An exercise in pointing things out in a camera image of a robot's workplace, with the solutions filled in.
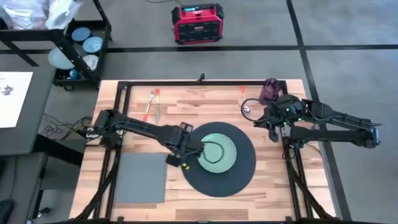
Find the white paper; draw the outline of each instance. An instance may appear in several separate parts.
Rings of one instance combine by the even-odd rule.
[[[33,72],[0,72],[0,128],[17,126]]]

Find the purple object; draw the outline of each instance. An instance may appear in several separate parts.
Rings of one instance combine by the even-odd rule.
[[[262,90],[260,93],[259,101],[262,105],[266,105],[267,101],[274,101],[278,99],[280,86],[278,80],[275,78],[267,78],[264,81]]]

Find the wooden table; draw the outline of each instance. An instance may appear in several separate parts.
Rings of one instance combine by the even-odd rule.
[[[305,98],[301,80],[286,82],[290,94]],[[117,84],[117,80],[102,81],[94,121],[101,110],[113,107]],[[225,198],[213,198],[194,190],[184,179],[180,168],[168,166],[164,203],[116,203],[112,220],[119,216],[123,216],[125,221],[281,221],[286,216],[294,217],[286,164],[282,159],[282,143],[272,142],[266,129],[254,128],[252,122],[242,117],[239,86],[134,86],[131,90],[128,116],[142,119],[149,92],[154,88],[160,89],[159,125],[180,124],[181,121],[194,127],[209,121],[233,124],[249,136],[256,148],[256,171],[252,181],[240,193]],[[256,98],[260,90],[261,86],[246,86],[246,97]],[[155,123],[155,106],[150,108],[148,122]],[[318,147],[316,142],[310,144]],[[168,152],[156,141],[132,133],[125,135],[122,151]],[[86,147],[70,217],[77,216],[97,191],[103,157],[103,147]],[[325,210],[335,215],[320,153],[305,146],[302,149],[302,160],[308,188]],[[299,190],[298,192],[302,214],[305,216],[303,198]],[[102,216],[106,197],[107,194],[102,203]]]

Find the blue plate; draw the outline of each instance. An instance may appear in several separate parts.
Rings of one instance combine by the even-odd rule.
[[[102,38],[101,37],[90,37],[83,43],[83,50],[87,53],[99,52],[102,48]]]
[[[49,62],[55,68],[62,70],[69,70],[75,67],[58,47],[50,51]]]
[[[85,39],[89,38],[91,35],[91,31],[87,27],[80,27],[75,29],[72,32],[72,40],[76,42],[84,41]]]

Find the green plate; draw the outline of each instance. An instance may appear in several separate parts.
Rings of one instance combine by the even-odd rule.
[[[236,147],[234,142],[229,137],[224,134],[213,133],[205,136],[201,141],[217,142],[224,148],[223,158],[219,162],[213,164],[210,162],[215,162],[220,159],[220,157],[222,156],[222,149],[217,144],[205,143],[205,149],[198,158],[199,164],[205,170],[212,173],[222,173],[229,170],[234,165],[236,161]]]

